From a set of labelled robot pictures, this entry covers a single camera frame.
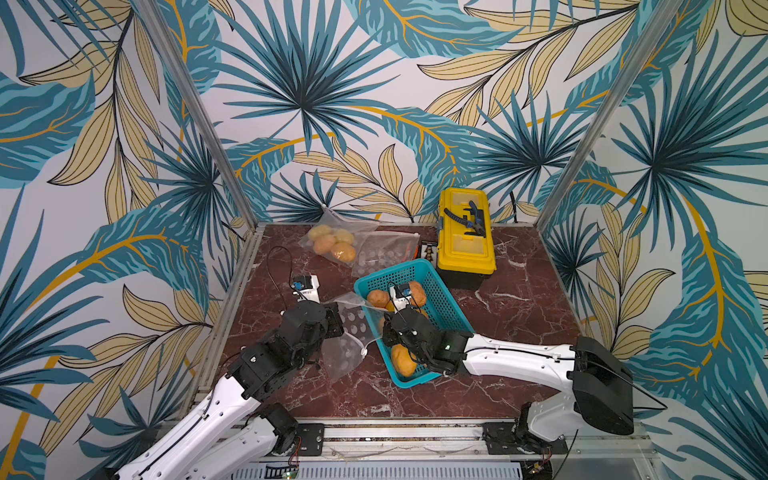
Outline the teal plastic basket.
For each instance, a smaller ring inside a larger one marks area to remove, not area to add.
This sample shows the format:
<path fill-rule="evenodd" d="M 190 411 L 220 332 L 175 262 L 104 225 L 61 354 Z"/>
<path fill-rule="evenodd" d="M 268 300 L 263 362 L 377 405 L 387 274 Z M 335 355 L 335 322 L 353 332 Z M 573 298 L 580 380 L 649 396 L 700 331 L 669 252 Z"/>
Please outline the teal plastic basket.
<path fill-rule="evenodd" d="M 422 310 L 432 324 L 440 330 L 463 330 L 473 332 L 460 306 L 446 287 L 435 268 L 426 260 L 416 259 L 359 278 L 354 283 L 354 292 L 366 299 L 372 290 L 387 290 L 393 284 L 405 284 L 417 281 L 426 293 L 426 305 Z M 371 331 L 376 335 L 376 345 L 382 355 L 385 366 L 394 384 L 401 389 L 409 389 L 428 383 L 439 377 L 426 367 L 418 367 L 410 377 L 400 375 L 391 360 L 391 349 L 381 340 L 378 313 L 365 313 Z"/>

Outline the yellow potato top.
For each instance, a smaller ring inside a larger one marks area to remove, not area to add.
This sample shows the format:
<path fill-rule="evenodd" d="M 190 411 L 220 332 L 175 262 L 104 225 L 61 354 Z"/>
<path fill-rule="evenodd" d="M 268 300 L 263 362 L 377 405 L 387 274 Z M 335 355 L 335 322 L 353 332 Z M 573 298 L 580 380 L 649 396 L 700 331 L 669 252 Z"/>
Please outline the yellow potato top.
<path fill-rule="evenodd" d="M 331 247 L 330 254 L 339 262 L 352 263 L 357 257 L 357 250 L 349 243 L 337 242 Z"/>

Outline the yellow potato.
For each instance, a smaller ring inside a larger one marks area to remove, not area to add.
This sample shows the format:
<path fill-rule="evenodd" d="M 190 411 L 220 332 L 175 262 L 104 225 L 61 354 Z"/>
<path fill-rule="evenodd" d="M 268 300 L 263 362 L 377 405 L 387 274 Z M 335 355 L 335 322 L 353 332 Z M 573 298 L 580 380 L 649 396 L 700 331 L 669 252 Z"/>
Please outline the yellow potato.
<path fill-rule="evenodd" d="M 330 254 L 339 262 L 352 263 L 357 257 L 357 250 L 349 243 L 337 242 L 331 247 Z"/>
<path fill-rule="evenodd" d="M 313 226 L 307 233 L 307 238 L 310 242 L 315 242 L 317 239 L 333 233 L 333 228 L 326 224 L 318 224 Z"/>

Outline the clear zipper bag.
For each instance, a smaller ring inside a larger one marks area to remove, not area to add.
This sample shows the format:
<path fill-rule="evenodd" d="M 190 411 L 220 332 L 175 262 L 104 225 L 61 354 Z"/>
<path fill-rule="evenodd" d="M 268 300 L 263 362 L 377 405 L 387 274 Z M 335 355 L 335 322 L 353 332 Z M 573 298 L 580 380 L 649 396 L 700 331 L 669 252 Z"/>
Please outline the clear zipper bag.
<path fill-rule="evenodd" d="M 299 245 L 337 264 L 352 266 L 365 241 L 378 226 L 378 221 L 346 219 L 324 208 L 320 219 L 299 240 Z"/>

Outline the greenish potato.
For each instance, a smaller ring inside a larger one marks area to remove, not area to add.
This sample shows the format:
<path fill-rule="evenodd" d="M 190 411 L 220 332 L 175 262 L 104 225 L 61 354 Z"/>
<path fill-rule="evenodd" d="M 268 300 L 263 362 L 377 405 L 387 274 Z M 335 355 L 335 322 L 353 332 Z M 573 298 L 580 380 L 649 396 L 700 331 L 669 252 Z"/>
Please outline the greenish potato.
<path fill-rule="evenodd" d="M 337 243 L 346 243 L 353 245 L 355 243 L 355 235 L 344 228 L 336 228 L 333 231 L 333 235 Z"/>

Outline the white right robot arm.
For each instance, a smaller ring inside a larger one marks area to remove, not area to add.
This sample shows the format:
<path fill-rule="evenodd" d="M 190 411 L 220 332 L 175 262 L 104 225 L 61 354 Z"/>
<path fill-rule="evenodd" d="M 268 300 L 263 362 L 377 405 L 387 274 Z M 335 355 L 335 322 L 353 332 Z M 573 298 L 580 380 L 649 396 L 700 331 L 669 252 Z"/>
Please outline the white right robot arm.
<path fill-rule="evenodd" d="M 584 426 L 619 436 L 634 433 L 632 374 L 592 338 L 580 336 L 573 345 L 502 341 L 440 330 L 412 307 L 384 315 L 383 337 L 436 374 L 506 377 L 556 390 L 521 409 L 519 438 L 552 443 Z"/>

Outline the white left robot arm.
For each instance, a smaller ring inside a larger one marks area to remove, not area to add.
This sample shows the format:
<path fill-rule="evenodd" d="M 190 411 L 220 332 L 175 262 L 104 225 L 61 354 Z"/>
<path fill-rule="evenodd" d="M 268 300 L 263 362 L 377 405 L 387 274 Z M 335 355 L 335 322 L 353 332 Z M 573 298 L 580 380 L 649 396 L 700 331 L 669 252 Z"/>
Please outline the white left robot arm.
<path fill-rule="evenodd" d="M 336 303 L 302 300 L 280 325 L 245 347 L 211 392 L 114 479 L 222 479 L 249 461 L 286 453 L 296 420 L 265 403 L 289 384 L 327 339 L 344 333 Z"/>

